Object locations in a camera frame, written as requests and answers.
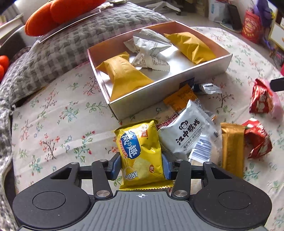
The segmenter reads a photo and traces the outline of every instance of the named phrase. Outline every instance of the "wall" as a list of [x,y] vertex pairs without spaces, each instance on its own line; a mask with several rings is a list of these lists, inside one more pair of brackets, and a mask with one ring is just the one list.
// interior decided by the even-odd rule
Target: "wall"
[[[242,22],[245,19],[245,12],[249,7],[252,7],[253,4],[256,4],[258,0],[233,0],[232,3],[238,7],[238,11],[241,17]],[[270,9],[276,12],[277,8],[268,2]]]
[[48,0],[17,0],[14,4],[19,12],[24,15],[23,18],[26,22],[37,9],[47,2]]

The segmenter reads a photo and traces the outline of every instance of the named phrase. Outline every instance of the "monkey face logo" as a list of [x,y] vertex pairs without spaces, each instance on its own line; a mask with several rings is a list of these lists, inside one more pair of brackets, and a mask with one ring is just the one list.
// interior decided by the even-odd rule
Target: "monkey face logo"
[[187,125],[188,125],[188,121],[186,120],[180,124],[179,129],[180,130],[187,129]]

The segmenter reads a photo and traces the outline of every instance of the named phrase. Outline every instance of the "open box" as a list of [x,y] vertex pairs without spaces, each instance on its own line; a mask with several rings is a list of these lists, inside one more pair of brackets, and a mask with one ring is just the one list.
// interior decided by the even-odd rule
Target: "open box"
[[137,68],[154,82],[110,102],[112,83],[107,74],[96,70],[95,67],[100,65],[103,61],[119,55],[124,51],[130,54],[130,62],[132,62],[136,53],[129,51],[123,42],[131,39],[133,33],[140,32],[142,28],[118,35],[90,47],[87,52],[95,77],[108,106],[118,120],[134,115],[162,101],[170,94],[176,92],[182,82],[192,79],[193,77],[195,83],[204,83],[206,79],[224,73],[232,58],[232,54],[220,45],[198,31],[179,22],[166,22],[144,28],[151,29],[160,34],[190,32],[203,41],[213,51],[216,58],[196,65],[172,45],[172,47],[159,54],[160,58],[169,63],[170,72]]

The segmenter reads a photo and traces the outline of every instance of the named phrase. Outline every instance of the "white fabric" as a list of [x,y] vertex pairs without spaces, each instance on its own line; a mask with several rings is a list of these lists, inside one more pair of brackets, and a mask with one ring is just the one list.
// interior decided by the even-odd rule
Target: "white fabric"
[[[219,28],[196,29],[233,53],[227,72],[208,79],[220,86],[223,94],[201,96],[202,105],[218,115],[217,124],[224,121],[242,124],[254,116],[270,134],[272,151],[258,160],[246,159],[244,179],[264,190],[273,202],[267,229],[282,230],[283,123],[270,115],[248,112],[254,79],[271,80],[280,78],[281,74],[257,51],[230,33]],[[279,96],[284,102],[284,92]],[[69,162],[90,165],[98,159],[110,159],[117,151],[112,130],[121,124],[148,118],[162,121],[172,114],[173,110],[160,102],[118,122],[106,106],[90,64],[81,65],[54,80],[13,113],[12,151],[17,189],[22,191]],[[112,190],[121,182],[121,177],[110,182]],[[90,181],[83,182],[82,187],[92,194]]]

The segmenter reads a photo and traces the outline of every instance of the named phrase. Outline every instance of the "red oval badge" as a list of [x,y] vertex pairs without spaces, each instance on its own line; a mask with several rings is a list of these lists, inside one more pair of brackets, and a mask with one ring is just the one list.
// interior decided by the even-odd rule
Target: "red oval badge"
[[154,173],[154,165],[150,165],[150,167],[149,167],[149,171],[151,172],[151,173]]

